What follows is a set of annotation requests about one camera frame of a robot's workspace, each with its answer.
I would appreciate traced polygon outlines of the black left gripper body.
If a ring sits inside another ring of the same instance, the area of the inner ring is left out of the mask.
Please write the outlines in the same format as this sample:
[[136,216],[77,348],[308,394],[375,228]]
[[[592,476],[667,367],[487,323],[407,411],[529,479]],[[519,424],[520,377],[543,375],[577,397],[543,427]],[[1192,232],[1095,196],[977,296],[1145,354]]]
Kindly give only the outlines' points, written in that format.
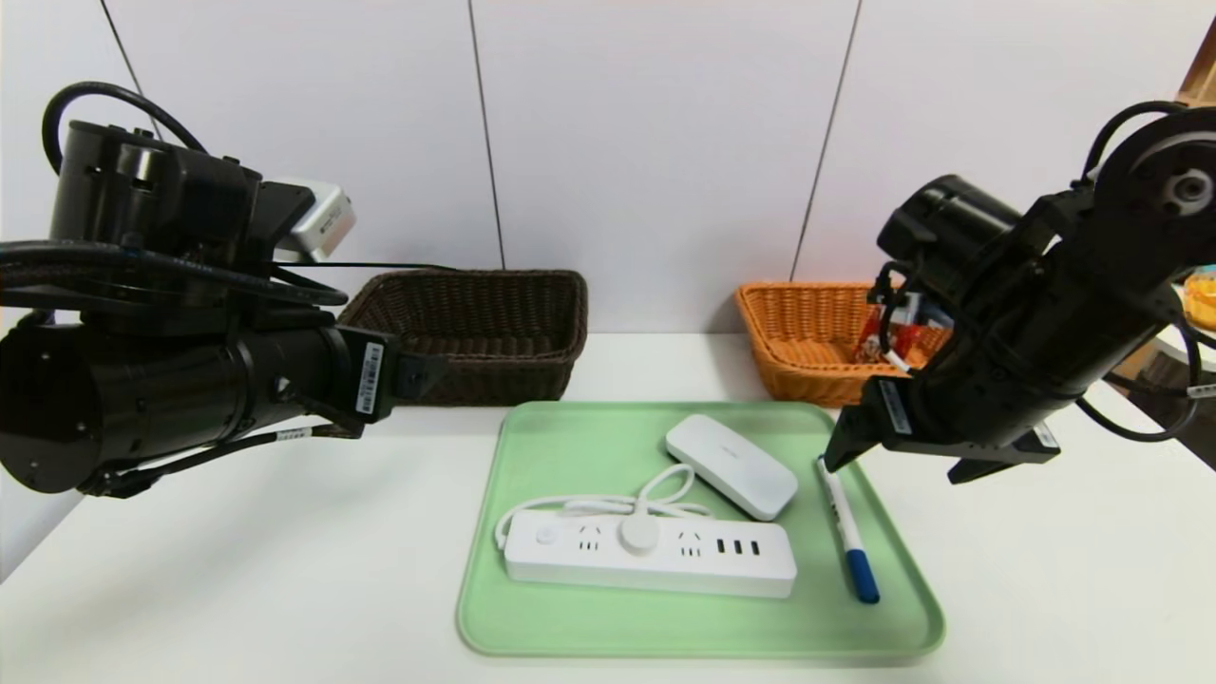
[[398,343],[347,326],[303,327],[246,337],[246,431],[317,415],[340,434],[390,415]]

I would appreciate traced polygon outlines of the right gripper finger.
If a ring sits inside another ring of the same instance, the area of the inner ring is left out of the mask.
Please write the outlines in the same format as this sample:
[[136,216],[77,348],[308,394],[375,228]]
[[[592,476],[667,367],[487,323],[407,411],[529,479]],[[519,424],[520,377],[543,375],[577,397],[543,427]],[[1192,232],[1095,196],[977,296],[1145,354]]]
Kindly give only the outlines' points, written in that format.
[[856,462],[869,449],[882,445],[885,434],[885,408],[843,407],[824,449],[826,471],[835,473]]
[[972,484],[976,480],[1015,467],[1017,462],[990,462],[981,459],[959,459],[947,472],[951,484]]

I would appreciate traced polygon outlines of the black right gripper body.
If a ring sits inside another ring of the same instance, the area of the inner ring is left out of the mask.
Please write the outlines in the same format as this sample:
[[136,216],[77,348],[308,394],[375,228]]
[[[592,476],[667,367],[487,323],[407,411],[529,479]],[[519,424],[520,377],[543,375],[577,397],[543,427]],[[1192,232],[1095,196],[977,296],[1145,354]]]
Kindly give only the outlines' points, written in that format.
[[1062,449],[1045,421],[1087,387],[1082,321],[1071,299],[957,313],[925,368],[867,380],[860,407],[886,410],[882,445],[889,452],[1049,462]]

